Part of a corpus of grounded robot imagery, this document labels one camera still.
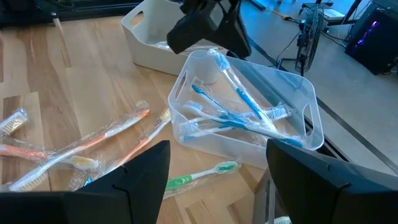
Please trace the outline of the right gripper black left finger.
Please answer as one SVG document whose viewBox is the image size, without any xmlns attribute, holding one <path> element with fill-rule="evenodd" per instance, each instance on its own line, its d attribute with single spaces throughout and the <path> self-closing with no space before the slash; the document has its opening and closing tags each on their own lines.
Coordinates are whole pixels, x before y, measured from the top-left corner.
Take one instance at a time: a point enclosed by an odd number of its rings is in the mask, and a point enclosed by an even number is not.
<svg viewBox="0 0 398 224">
<path fill-rule="evenodd" d="M 73 192 L 0 193 L 0 224 L 156 224 L 169 165 L 163 140 Z"/>
</svg>

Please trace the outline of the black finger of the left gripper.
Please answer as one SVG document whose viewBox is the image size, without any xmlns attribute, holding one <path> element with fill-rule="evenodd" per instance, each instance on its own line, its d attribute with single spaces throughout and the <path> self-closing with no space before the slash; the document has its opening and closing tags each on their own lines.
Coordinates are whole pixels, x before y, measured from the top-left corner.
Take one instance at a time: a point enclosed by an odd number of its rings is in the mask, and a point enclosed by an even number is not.
<svg viewBox="0 0 398 224">
<path fill-rule="evenodd" d="M 214 43 L 240 57 L 250 56 L 251 47 L 240 14 L 242 0 L 218 0 L 218 3 L 222 8 L 223 18 L 215 31 Z"/>
<path fill-rule="evenodd" d="M 210 12 L 193 11 L 183 16 L 167 34 L 167 44 L 175 54 L 182 53 L 218 28 Z"/>
</svg>

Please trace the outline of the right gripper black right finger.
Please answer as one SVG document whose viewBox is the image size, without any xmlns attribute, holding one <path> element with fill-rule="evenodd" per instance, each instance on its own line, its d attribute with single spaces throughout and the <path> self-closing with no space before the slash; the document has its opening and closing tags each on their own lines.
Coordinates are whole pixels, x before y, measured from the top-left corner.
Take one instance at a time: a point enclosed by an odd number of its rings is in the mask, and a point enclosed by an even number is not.
<svg viewBox="0 0 398 224">
<path fill-rule="evenodd" d="M 398 177 L 277 139 L 266 158 L 293 224 L 398 224 Z"/>
</svg>

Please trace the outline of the beige plastic bin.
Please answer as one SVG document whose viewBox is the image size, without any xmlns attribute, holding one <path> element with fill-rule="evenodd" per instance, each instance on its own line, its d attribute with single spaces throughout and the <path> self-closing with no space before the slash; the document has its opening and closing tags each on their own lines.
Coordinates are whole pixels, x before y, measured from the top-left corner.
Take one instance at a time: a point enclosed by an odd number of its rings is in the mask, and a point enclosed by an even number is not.
<svg viewBox="0 0 398 224">
<path fill-rule="evenodd" d="M 179 75 L 188 57 L 155 44 L 166 40 L 167 33 L 183 17 L 180 4 L 169 0 L 144 0 L 121 19 L 132 61 L 140 66 Z"/>
</svg>

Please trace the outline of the clear plastic bin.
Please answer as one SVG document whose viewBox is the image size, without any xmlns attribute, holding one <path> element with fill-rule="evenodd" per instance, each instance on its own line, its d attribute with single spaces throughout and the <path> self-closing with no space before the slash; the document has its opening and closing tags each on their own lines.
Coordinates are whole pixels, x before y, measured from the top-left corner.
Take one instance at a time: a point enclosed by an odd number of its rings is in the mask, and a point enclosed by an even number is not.
<svg viewBox="0 0 398 224">
<path fill-rule="evenodd" d="M 304 77 L 226 57 L 240 82 L 277 131 L 303 142 L 303 149 L 315 151 L 324 143 L 322 122 L 313 85 Z M 208 104 L 192 85 L 201 88 L 244 123 L 265 127 L 230 86 L 208 50 L 196 50 L 188 57 L 169 95 L 172 128 L 177 142 L 217 156 L 264 167 L 266 143 L 270 137 L 223 125 L 183 108 L 188 101 L 202 105 L 202 111 L 229 119 Z"/>
</svg>

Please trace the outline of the black computer tower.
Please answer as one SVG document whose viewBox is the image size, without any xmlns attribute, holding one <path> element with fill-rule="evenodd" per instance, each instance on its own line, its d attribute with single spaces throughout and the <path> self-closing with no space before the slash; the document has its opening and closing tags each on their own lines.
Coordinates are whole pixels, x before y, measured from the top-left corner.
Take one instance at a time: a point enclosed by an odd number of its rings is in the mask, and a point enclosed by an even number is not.
<svg viewBox="0 0 398 224">
<path fill-rule="evenodd" d="M 372 74 L 398 65 L 398 0 L 373 0 L 349 33 L 345 54 Z"/>
</svg>

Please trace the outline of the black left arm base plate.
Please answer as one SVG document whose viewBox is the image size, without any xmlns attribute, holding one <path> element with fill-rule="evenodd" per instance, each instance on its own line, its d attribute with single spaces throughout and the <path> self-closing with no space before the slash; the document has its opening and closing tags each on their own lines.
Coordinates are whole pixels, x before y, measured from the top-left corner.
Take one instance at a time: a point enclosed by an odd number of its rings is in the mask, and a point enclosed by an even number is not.
<svg viewBox="0 0 398 224">
<path fill-rule="evenodd" d="M 0 0 L 0 28 L 51 23 L 58 18 L 52 0 Z"/>
</svg>

